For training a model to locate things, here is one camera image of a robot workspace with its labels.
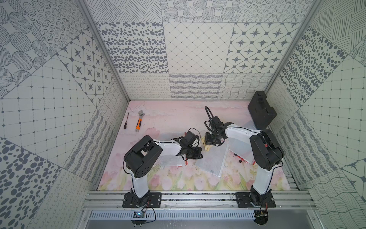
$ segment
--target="patterned wall panel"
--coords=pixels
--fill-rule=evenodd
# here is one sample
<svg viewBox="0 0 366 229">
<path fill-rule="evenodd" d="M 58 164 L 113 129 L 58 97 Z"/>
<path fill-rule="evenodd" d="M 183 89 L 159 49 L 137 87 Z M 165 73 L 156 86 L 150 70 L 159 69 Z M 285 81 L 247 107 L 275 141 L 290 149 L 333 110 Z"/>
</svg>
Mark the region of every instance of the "patterned wall panel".
<svg viewBox="0 0 366 229">
<path fill-rule="evenodd" d="M 366 36 L 352 49 L 350 56 L 358 60 L 361 64 L 366 65 Z"/>
<path fill-rule="evenodd" d="M 263 91 L 266 88 L 271 78 L 271 73 L 224 74 L 219 99 L 250 100 L 256 91 Z"/>
<path fill-rule="evenodd" d="M 240 0 L 161 0 L 163 22 L 236 22 Z"/>
<path fill-rule="evenodd" d="M 240 0 L 240 22 L 302 22 L 312 0 Z"/>
<path fill-rule="evenodd" d="M 225 73 L 274 73 L 299 23 L 235 23 Z"/>
<path fill-rule="evenodd" d="M 324 0 L 310 26 L 345 52 L 366 36 L 366 2 Z"/>
<path fill-rule="evenodd" d="M 120 73 L 119 78 L 131 100 L 172 98 L 168 73 Z"/>
<path fill-rule="evenodd" d="M 339 169 L 300 110 L 276 136 L 299 184 Z"/>
<path fill-rule="evenodd" d="M 87 0 L 96 22 L 161 22 L 159 0 Z"/>
<path fill-rule="evenodd" d="M 26 228 L 50 192 L 61 167 L 3 138 L 0 145 L 1 226 Z"/>
<path fill-rule="evenodd" d="M 338 169 L 304 184 L 327 228 L 365 228 L 366 204 Z"/>
<path fill-rule="evenodd" d="M 158 93 L 149 92 L 148 79 L 137 83 L 122 73 L 274 73 L 312 2 L 87 0 L 132 99 L 171 99 L 176 91 L 171 85 L 166 90 L 164 81 Z"/>
<path fill-rule="evenodd" d="M 273 82 L 271 89 L 267 93 L 267 101 L 277 113 L 277 116 L 271 122 L 274 133 L 277 133 L 295 114 L 299 107 L 287 92 L 280 78 L 276 78 Z"/>
<path fill-rule="evenodd" d="M 127 99 L 85 28 L 74 1 L 0 3 L 2 228 L 72 227 L 100 177 Z"/>
<path fill-rule="evenodd" d="M 87 192 L 95 189 L 94 184 L 61 169 L 27 228 L 73 228 L 78 223 L 77 218 Z"/>
<path fill-rule="evenodd" d="M 56 55 L 94 106 L 98 106 L 112 74 L 89 29 L 77 35 Z"/>
<path fill-rule="evenodd" d="M 296 104 L 302 104 L 344 60 L 346 53 L 309 27 L 279 77 Z"/>
<path fill-rule="evenodd" d="M 301 107 L 340 166 L 366 158 L 365 77 L 348 56 Z"/>
<path fill-rule="evenodd" d="M 55 52 L 87 27 L 74 0 L 22 0 L 20 5 Z"/>
<path fill-rule="evenodd" d="M 223 73 L 232 28 L 232 23 L 165 23 L 169 73 Z"/>
<path fill-rule="evenodd" d="M 111 79 L 109 88 L 97 109 L 102 113 L 114 133 L 117 133 L 128 106 L 128 100 L 125 98 L 120 85 L 114 77 Z"/>
<path fill-rule="evenodd" d="M 0 15 L 0 97 L 3 97 L 52 57 L 54 51 L 15 3 L 2 4 Z"/>
<path fill-rule="evenodd" d="M 222 74 L 169 74 L 172 99 L 217 99 Z"/>
<path fill-rule="evenodd" d="M 366 202 L 366 158 L 351 163 L 342 168 L 351 185 L 356 189 L 361 199 Z"/>
<path fill-rule="evenodd" d="M 1 103 L 1 135 L 60 166 L 96 109 L 56 56 Z"/>
<path fill-rule="evenodd" d="M 96 110 L 63 168 L 96 184 L 114 139 L 115 133 Z"/>
<path fill-rule="evenodd" d="M 119 73 L 167 73 L 163 24 L 98 22 L 109 55 Z"/>
</svg>

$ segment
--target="pink floral mat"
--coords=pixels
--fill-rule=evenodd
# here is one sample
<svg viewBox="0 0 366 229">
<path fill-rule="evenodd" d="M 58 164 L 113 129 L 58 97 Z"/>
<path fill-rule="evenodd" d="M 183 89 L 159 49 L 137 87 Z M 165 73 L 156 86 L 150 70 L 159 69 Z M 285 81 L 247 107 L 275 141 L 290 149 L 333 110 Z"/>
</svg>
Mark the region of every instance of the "pink floral mat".
<svg viewBox="0 0 366 229">
<path fill-rule="evenodd" d="M 123 156 L 143 136 L 159 139 L 160 135 L 172 132 L 186 132 L 190 127 L 204 136 L 208 120 L 204 107 L 208 106 L 213 115 L 223 122 L 233 122 L 240 126 L 253 125 L 248 111 L 249 102 L 236 101 L 131 101 L 122 127 L 118 132 L 107 166 L 103 172 L 98 190 L 123 191 L 132 187 L 131 176 L 123 171 Z M 143 110 L 141 130 L 135 132 L 138 111 Z M 123 129 L 128 117 L 127 129 Z M 154 191 L 241 191 L 249 190 L 253 184 L 257 165 L 239 163 L 239 158 L 231 151 L 227 153 L 221 177 L 217 177 L 195 166 L 195 160 L 188 160 L 182 167 L 165 166 L 157 163 L 147 175 L 149 189 Z M 272 190 L 289 191 L 290 186 L 283 170 L 276 169 L 271 182 Z"/>
</svg>

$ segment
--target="orange wrench handle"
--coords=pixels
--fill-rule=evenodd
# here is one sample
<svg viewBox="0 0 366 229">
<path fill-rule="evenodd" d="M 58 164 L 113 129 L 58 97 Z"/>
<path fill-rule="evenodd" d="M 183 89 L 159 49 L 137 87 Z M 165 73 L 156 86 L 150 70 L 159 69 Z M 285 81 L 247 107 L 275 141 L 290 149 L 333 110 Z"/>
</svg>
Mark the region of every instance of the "orange wrench handle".
<svg viewBox="0 0 366 229">
<path fill-rule="evenodd" d="M 136 129 L 140 130 L 142 119 L 138 119 Z"/>
</svg>

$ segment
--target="black case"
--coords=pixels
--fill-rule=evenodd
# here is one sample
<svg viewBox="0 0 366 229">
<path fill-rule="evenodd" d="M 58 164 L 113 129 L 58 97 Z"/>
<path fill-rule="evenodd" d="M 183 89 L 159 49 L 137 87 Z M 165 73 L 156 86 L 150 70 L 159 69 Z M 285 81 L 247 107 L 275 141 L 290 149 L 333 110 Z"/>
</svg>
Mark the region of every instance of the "black case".
<svg viewBox="0 0 366 229">
<path fill-rule="evenodd" d="M 258 130 L 265 129 L 277 115 L 275 109 L 268 104 L 264 91 L 254 93 L 248 110 Z"/>
</svg>

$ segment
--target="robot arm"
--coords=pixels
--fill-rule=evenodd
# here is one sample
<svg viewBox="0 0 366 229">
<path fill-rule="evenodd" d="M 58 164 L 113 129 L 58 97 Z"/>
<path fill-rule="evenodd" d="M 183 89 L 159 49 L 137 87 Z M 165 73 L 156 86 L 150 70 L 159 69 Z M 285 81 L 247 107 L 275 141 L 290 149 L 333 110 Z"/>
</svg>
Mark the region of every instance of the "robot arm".
<svg viewBox="0 0 366 229">
<path fill-rule="evenodd" d="M 186 159 L 202 158 L 202 148 L 198 147 L 197 135 L 187 131 L 185 136 L 171 141 L 154 140 L 146 135 L 139 140 L 124 156 L 128 172 L 132 176 L 131 193 L 138 207 L 142 207 L 149 199 L 149 187 L 147 186 L 147 173 L 155 164 L 159 156 L 185 155 Z"/>
<path fill-rule="evenodd" d="M 205 107 L 209 117 L 209 126 L 205 123 L 210 132 L 206 132 L 206 144 L 220 146 L 227 138 L 234 138 L 252 147 L 254 160 L 258 164 L 257 176 L 250 191 L 252 205 L 262 205 L 270 193 L 269 185 L 272 179 L 273 170 L 279 167 L 283 158 L 283 150 L 274 134 L 268 130 L 251 130 L 237 126 L 232 122 L 223 123 L 217 116 L 213 116 L 210 109 Z"/>
</svg>

